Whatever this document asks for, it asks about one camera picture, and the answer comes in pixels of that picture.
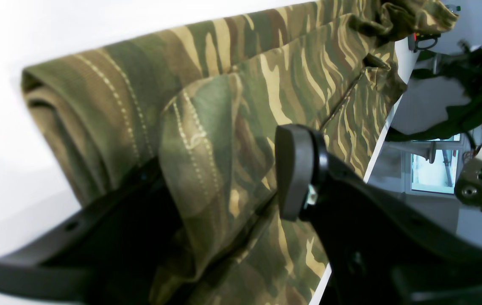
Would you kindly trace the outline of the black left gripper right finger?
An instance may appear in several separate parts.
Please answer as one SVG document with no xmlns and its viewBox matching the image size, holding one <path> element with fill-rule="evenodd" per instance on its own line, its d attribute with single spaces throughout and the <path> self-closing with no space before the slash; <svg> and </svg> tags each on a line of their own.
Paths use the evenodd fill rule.
<svg viewBox="0 0 482 305">
<path fill-rule="evenodd" d="M 482 305 L 482 248 L 367 185 L 318 131 L 275 141 L 280 217 L 309 222 L 331 266 L 323 305 Z"/>
</svg>

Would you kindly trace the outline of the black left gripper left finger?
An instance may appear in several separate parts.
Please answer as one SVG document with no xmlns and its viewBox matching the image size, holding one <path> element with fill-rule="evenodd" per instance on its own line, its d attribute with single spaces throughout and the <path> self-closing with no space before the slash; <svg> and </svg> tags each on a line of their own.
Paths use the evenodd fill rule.
<svg viewBox="0 0 482 305">
<path fill-rule="evenodd" d="M 180 226 L 157 159 L 29 244 L 0 257 L 0 293 L 82 305 L 148 305 Z"/>
</svg>

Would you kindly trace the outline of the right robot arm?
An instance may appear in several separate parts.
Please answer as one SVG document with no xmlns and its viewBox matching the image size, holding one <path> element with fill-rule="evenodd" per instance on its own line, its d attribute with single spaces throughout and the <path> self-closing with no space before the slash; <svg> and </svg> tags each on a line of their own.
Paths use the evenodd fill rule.
<svg viewBox="0 0 482 305">
<path fill-rule="evenodd" d="M 447 105 L 446 119 L 417 133 L 389 129 L 386 141 L 431 141 L 464 134 L 473 156 L 464 166 L 454 186 L 454 194 L 465 205 L 482 210 L 482 46 L 459 42 L 462 52 L 446 55 L 430 50 L 421 51 L 418 62 L 422 68 L 412 71 L 415 80 L 451 80 L 463 89 L 467 103 Z"/>
</svg>

